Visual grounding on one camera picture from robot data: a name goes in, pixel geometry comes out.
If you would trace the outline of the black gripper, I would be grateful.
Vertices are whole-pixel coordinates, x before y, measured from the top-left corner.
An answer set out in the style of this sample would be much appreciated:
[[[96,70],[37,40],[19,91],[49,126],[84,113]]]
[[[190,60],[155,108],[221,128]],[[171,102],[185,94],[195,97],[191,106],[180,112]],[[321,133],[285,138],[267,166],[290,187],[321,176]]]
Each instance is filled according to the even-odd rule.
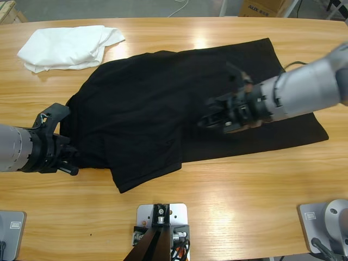
[[[70,139],[42,128],[26,128],[33,145],[21,172],[56,173],[58,170],[76,176],[79,168],[72,162],[79,156]]]
[[[209,109],[225,109],[225,114],[215,113],[203,116],[197,123],[202,128],[223,128],[224,133],[244,131],[272,122],[266,107],[266,96],[261,88],[247,92],[240,90],[235,95],[211,97],[206,101]]]

